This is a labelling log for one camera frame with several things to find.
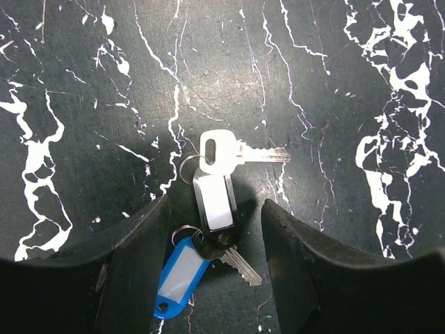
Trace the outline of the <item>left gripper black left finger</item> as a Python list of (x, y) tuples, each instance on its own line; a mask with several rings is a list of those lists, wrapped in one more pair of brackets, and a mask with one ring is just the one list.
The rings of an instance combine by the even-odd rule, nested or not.
[(148, 333), (170, 222), (167, 197), (46, 258), (1, 261), (2, 333)]

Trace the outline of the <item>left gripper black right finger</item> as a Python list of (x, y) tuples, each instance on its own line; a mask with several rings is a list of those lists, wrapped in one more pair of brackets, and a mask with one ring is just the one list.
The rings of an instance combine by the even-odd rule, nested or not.
[(353, 248), (272, 200), (261, 229), (282, 333), (443, 333), (444, 249), (392, 260)]

